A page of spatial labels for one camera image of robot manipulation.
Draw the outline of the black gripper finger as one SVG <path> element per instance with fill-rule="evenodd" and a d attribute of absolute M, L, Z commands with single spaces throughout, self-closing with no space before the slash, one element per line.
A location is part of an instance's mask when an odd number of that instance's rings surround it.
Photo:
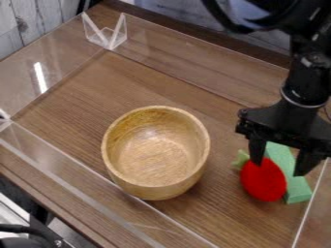
<path fill-rule="evenodd" d="M 267 141 L 264 139 L 251 138 L 248 141 L 248 150 L 251 161 L 255 165 L 260 165 L 264 158 Z"/>
<path fill-rule="evenodd" d="M 312 169 L 319 165 L 323 159 L 324 155 L 321 153 L 301 149 L 296 159 L 293 175 L 307 175 L 312 171 Z"/>

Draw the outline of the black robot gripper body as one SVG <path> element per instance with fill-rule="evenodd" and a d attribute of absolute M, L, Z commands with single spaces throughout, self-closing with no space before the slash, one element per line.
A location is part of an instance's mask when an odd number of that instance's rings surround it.
<path fill-rule="evenodd" d="M 280 100 L 264 108 L 243 108 L 237 118 L 235 131 L 248 141 L 257 138 L 331 156 L 331 123 L 316 108 L 300 108 Z"/>

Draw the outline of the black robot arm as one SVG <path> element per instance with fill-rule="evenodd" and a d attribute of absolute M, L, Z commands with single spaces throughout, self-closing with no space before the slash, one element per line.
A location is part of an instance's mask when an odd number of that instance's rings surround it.
<path fill-rule="evenodd" d="M 201 0 L 216 21 L 239 34 L 279 30 L 291 37 L 291 68 L 279 101 L 237 112 L 235 132 L 248 139 L 255 164 L 269 141 L 299 150 L 293 174 L 303 176 L 331 157 L 331 124 L 319 110 L 331 99 L 331 0 Z"/>

